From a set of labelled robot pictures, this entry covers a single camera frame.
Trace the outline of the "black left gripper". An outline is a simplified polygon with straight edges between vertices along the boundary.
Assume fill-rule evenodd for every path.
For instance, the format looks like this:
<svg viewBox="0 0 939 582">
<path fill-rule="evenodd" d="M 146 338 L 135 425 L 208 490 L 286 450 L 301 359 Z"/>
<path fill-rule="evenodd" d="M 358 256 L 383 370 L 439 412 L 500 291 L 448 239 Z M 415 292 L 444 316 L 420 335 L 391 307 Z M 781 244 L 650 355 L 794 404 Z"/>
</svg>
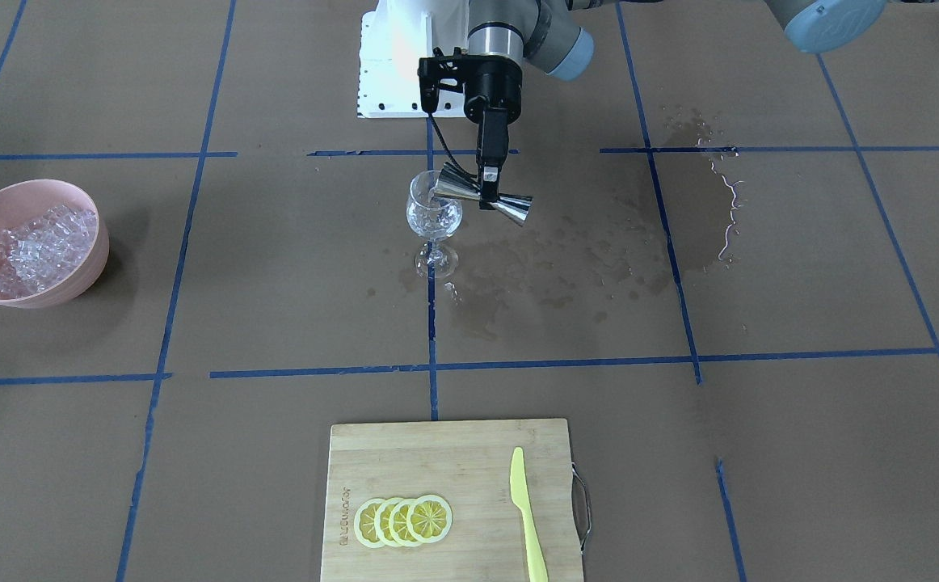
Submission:
<svg viewBox="0 0 939 582">
<path fill-rule="evenodd" d="M 500 172 L 509 150 L 509 125 L 521 114 L 524 71 L 506 57 L 465 57 L 465 115 L 478 126 L 479 209 L 499 202 Z"/>
</svg>

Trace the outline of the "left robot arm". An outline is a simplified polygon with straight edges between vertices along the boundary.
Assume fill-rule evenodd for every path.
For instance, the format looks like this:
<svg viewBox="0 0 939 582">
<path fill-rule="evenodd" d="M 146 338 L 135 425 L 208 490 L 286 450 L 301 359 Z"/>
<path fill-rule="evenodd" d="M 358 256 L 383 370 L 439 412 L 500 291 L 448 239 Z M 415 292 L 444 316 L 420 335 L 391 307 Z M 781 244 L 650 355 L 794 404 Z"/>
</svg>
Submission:
<svg viewBox="0 0 939 582">
<path fill-rule="evenodd" d="M 465 115 L 478 126 L 476 188 L 481 210 L 496 210 L 509 125 L 519 118 L 524 65 L 572 81 L 592 61 L 595 41 L 574 11 L 604 1 L 469 1 L 467 55 L 474 67 L 465 81 Z M 799 52 L 824 54 L 867 31 L 886 8 L 883 1 L 765 1 L 787 40 Z"/>
</svg>

